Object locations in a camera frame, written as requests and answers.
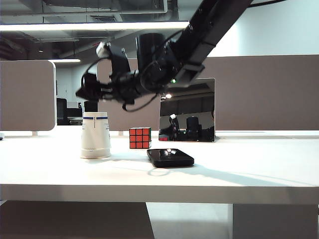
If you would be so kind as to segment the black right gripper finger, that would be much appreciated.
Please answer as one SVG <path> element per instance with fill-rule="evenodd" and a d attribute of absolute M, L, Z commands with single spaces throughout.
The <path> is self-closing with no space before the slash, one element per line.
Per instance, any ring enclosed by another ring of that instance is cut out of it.
<path fill-rule="evenodd" d="M 98 84 L 97 75 L 92 73 L 84 73 L 81 78 L 81 87 L 93 87 Z"/>
<path fill-rule="evenodd" d="M 80 89 L 76 91 L 75 95 L 85 100 L 100 100 L 102 99 L 101 86 L 81 86 Z"/>

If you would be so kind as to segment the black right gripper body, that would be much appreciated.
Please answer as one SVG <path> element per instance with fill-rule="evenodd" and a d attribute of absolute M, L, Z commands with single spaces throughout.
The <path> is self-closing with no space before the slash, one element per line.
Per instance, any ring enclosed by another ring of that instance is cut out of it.
<path fill-rule="evenodd" d="M 129 72 L 113 71 L 109 78 L 109 83 L 100 85 L 99 100 L 115 100 L 121 104 L 134 104 L 135 99 L 143 95 L 138 70 Z"/>

